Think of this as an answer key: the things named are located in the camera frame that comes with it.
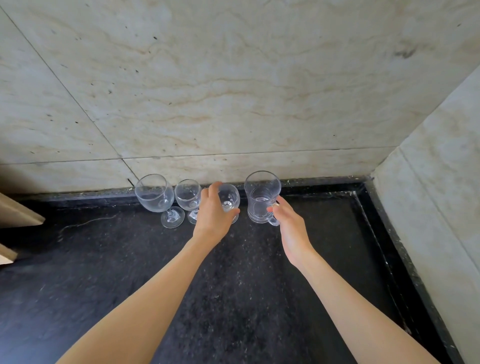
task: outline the glass handle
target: glass handle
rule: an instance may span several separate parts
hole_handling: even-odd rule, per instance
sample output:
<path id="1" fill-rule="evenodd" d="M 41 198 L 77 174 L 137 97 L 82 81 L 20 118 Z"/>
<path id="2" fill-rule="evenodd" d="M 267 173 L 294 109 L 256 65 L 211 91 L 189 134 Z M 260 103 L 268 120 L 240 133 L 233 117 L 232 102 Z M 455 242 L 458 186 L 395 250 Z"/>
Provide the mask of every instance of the glass handle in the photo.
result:
<path id="1" fill-rule="evenodd" d="M 272 206 L 280 206 L 278 203 L 274 203 L 272 204 Z M 273 215 L 272 213 L 272 216 L 268 218 L 268 222 L 270 223 L 270 225 L 273 225 L 273 226 L 278 226 L 280 225 L 280 221 L 278 221 L 275 216 Z"/>

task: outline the beige marble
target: beige marble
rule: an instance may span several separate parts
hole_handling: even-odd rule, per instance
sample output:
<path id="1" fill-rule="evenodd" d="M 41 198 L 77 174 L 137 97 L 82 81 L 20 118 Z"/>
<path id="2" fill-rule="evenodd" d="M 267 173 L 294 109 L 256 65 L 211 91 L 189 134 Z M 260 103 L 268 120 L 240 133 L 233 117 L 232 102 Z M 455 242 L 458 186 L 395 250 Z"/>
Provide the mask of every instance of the beige marble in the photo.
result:
<path id="1" fill-rule="evenodd" d="M 170 183 L 185 178 L 200 183 L 241 182 L 256 170 L 269 170 L 280 179 L 363 176 L 380 164 L 392 148 L 269 152 L 189 157 L 132 158 L 125 162 L 138 178 L 160 173 Z"/>
<path id="2" fill-rule="evenodd" d="M 0 10 L 0 164 L 118 158 Z"/>
<path id="3" fill-rule="evenodd" d="M 124 158 L 396 146 L 480 62 L 472 0 L 0 4 Z"/>
<path id="4" fill-rule="evenodd" d="M 46 192 L 100 191 L 131 187 L 134 174 L 121 159 L 12 164 L 0 166 L 0 192 L 40 194 Z"/>
<path id="5" fill-rule="evenodd" d="M 374 172 L 383 207 L 466 364 L 480 358 L 480 273 L 396 149 Z"/>
<path id="6" fill-rule="evenodd" d="M 480 67 L 400 148 L 480 267 Z"/>

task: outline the dark stone surface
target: dark stone surface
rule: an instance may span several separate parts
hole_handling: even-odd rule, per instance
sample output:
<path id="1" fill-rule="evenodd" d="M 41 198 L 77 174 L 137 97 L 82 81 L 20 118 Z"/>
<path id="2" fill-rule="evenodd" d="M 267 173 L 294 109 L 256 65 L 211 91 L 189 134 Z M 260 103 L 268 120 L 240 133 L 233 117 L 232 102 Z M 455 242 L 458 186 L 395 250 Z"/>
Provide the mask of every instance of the dark stone surface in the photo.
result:
<path id="1" fill-rule="evenodd" d="M 291 197 L 315 249 L 402 325 L 353 197 Z M 239 220 L 200 266 L 153 363 L 354 363 L 279 228 Z M 53 363 L 159 271 L 193 225 L 164 229 L 140 205 L 52 211 L 43 226 L 2 230 L 20 259 L 0 269 L 1 362 Z"/>

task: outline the empty glass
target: empty glass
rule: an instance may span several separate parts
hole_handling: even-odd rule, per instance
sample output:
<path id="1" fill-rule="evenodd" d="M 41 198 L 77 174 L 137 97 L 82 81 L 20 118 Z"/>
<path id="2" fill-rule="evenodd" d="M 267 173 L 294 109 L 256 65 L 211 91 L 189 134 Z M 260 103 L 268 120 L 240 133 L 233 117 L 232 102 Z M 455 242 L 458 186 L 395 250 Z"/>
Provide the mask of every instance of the empty glass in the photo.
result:
<path id="1" fill-rule="evenodd" d="M 218 188 L 218 197 L 223 207 L 223 211 L 228 212 L 240 206 L 240 194 L 237 188 L 230 183 L 223 183 Z M 233 218 L 232 224 L 237 221 L 239 216 Z"/>
<path id="2" fill-rule="evenodd" d="M 201 186 L 195 180 L 183 180 L 175 186 L 175 197 L 177 199 L 177 203 L 184 210 L 191 211 L 187 215 L 187 218 L 192 224 L 197 223 L 201 191 Z"/>
<path id="3" fill-rule="evenodd" d="M 135 195 L 147 210 L 163 212 L 160 216 L 162 225 L 167 229 L 176 228 L 185 218 L 183 210 L 173 206 L 175 195 L 168 181 L 160 174 L 149 174 L 135 185 Z"/>
<path id="4" fill-rule="evenodd" d="M 263 224 L 269 222 L 274 226 L 280 222 L 268 212 L 267 207 L 276 204 L 282 185 L 276 175 L 266 170 L 252 173 L 245 180 L 245 192 L 248 197 L 248 216 L 254 222 Z"/>

